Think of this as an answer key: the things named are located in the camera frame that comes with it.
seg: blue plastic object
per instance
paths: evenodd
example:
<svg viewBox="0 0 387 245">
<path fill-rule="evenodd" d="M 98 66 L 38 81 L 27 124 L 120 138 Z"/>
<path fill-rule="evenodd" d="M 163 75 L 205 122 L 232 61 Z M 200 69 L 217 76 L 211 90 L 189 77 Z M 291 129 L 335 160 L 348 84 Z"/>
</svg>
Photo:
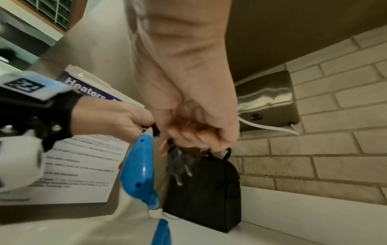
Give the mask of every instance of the blue plastic object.
<svg viewBox="0 0 387 245">
<path fill-rule="evenodd" d="M 141 135 L 125 159 L 120 177 L 124 190 L 132 197 L 142 200 L 148 209 L 158 207 L 160 201 L 153 189 L 154 160 L 153 138 Z"/>
<path fill-rule="evenodd" d="M 171 245 L 171 243 L 171 232 L 169 231 L 168 221 L 161 219 L 158 222 L 151 245 Z"/>
</svg>

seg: white brick wall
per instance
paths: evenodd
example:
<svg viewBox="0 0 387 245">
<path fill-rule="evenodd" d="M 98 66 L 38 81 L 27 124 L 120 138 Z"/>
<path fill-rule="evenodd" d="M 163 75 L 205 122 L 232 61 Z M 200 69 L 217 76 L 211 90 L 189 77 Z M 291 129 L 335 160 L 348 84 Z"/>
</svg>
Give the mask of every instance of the white brick wall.
<svg viewBox="0 0 387 245">
<path fill-rule="evenodd" d="M 286 67 L 301 136 L 243 132 L 231 160 L 242 185 L 387 205 L 387 26 Z"/>
</svg>

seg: blue handle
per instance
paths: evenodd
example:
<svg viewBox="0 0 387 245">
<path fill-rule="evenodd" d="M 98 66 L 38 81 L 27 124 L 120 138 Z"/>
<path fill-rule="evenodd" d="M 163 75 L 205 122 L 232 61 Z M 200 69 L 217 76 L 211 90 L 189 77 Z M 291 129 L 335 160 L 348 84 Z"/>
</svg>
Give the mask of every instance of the blue handle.
<svg viewBox="0 0 387 245">
<path fill-rule="evenodd" d="M 153 189 L 154 160 L 152 136 L 143 134 L 133 145 L 123 163 L 120 181 L 126 193 L 145 202 L 148 205 L 148 209 L 158 207 L 159 198 Z"/>
</svg>

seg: hand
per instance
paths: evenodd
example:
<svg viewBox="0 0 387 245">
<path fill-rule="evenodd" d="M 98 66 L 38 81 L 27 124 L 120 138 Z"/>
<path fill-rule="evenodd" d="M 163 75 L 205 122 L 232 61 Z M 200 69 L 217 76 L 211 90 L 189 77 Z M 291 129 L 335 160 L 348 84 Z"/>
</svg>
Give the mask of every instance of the hand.
<svg viewBox="0 0 387 245">
<path fill-rule="evenodd" d="M 142 126 L 151 126 L 150 111 L 126 102 L 83 96 L 71 114 L 73 135 L 108 134 L 128 143 L 140 136 Z"/>
<path fill-rule="evenodd" d="M 239 134 L 224 35 L 230 0 L 127 5 L 135 81 L 165 139 L 222 151 Z"/>
</svg>

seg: black bag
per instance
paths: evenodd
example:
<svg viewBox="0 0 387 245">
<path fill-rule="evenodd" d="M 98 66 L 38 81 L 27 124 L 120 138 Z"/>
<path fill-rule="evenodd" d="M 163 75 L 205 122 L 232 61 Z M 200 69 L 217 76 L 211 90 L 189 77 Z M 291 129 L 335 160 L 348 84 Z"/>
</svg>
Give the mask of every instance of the black bag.
<svg viewBox="0 0 387 245">
<path fill-rule="evenodd" d="M 207 151 L 192 166 L 193 176 L 181 176 L 182 186 L 170 181 L 163 211 L 173 216 L 214 230 L 228 232 L 241 221 L 241 189 L 239 174 L 227 159 L 215 158 Z"/>
</svg>

